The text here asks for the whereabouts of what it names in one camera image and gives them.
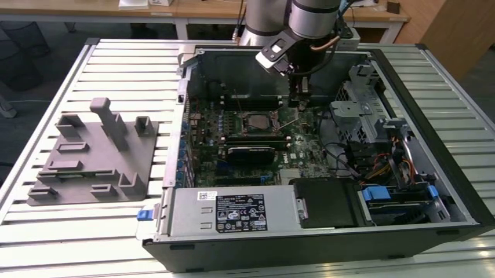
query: gray carpet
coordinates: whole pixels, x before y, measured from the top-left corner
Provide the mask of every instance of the gray carpet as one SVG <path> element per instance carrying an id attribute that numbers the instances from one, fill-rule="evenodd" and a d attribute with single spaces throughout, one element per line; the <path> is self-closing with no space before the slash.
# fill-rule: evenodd
<path id="1" fill-rule="evenodd" d="M 39 87 L 26 92 L 12 92 L 0 82 L 0 93 L 8 101 L 51 100 L 64 81 L 74 61 L 87 38 L 130 38 L 130 24 L 78 23 L 76 32 L 68 33 L 63 23 L 39 23 L 42 32 L 51 47 L 51 54 L 35 59 L 36 67 L 43 73 L 44 81 Z M 175 27 L 171 24 L 150 24 L 158 31 L 160 39 L 176 39 Z M 216 29 L 212 26 L 191 25 L 191 39 L 230 39 L 232 26 Z M 495 119 L 495 51 L 487 52 L 477 67 L 462 80 L 462 86 Z M 26 143 L 43 117 L 48 103 L 16 102 L 18 110 L 14 119 L 0 116 L 0 162 L 15 163 Z M 7 178 L 11 168 L 0 166 L 0 183 Z"/>

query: power supply label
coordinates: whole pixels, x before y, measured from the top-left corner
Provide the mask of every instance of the power supply label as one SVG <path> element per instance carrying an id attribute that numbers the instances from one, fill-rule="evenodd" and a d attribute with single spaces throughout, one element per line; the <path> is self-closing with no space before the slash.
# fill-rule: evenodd
<path id="1" fill-rule="evenodd" d="M 216 197 L 216 231 L 219 233 L 267 230 L 263 194 Z"/>

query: motherboard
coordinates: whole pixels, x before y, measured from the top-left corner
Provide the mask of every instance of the motherboard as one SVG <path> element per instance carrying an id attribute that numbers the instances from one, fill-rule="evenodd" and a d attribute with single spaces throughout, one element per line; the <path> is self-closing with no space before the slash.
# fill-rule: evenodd
<path id="1" fill-rule="evenodd" d="M 331 177 L 318 137 L 319 107 L 301 111 L 282 98 L 191 101 L 196 187 L 284 185 L 301 177 Z"/>

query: aluminum extrusion table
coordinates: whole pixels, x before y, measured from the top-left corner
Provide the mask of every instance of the aluminum extrusion table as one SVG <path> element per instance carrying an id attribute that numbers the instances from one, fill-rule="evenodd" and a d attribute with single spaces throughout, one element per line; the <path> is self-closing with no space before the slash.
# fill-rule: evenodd
<path id="1" fill-rule="evenodd" d="M 494 277 L 495 232 L 446 243 L 407 259 L 341 262 L 210 273 L 174 274 L 135 239 L 136 213 L 159 203 L 167 165 L 176 69 L 195 44 L 219 41 L 88 40 L 54 102 L 0 189 L 0 277 Z M 379 47 L 395 67 L 489 208 L 495 212 L 495 125 L 427 50 Z M 160 122 L 148 198 L 142 202 L 31 207 L 27 193 L 48 158 L 62 113 L 90 112 L 94 97 L 108 97 L 123 119 Z"/>

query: blue tab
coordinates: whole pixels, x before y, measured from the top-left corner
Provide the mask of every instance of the blue tab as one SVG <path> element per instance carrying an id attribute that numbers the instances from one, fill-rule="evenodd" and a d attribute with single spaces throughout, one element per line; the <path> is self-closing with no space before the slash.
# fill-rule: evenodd
<path id="1" fill-rule="evenodd" d="M 441 195 L 439 195 L 439 191 L 437 190 L 435 185 L 430 185 L 430 186 L 427 187 L 427 189 L 429 189 L 430 195 L 431 195 L 431 197 L 433 197 L 434 199 L 435 199 L 437 197 L 441 196 Z"/>
<path id="2" fill-rule="evenodd" d="M 138 213 L 138 221 L 152 221 L 154 220 L 154 210 L 140 210 Z"/>
<path id="3" fill-rule="evenodd" d="M 385 186 L 369 186 L 362 192 L 366 201 L 393 199 Z"/>
<path id="4" fill-rule="evenodd" d="M 370 194 L 369 189 L 365 189 L 362 192 L 363 192 L 365 201 L 370 201 L 371 200 L 371 194 Z"/>

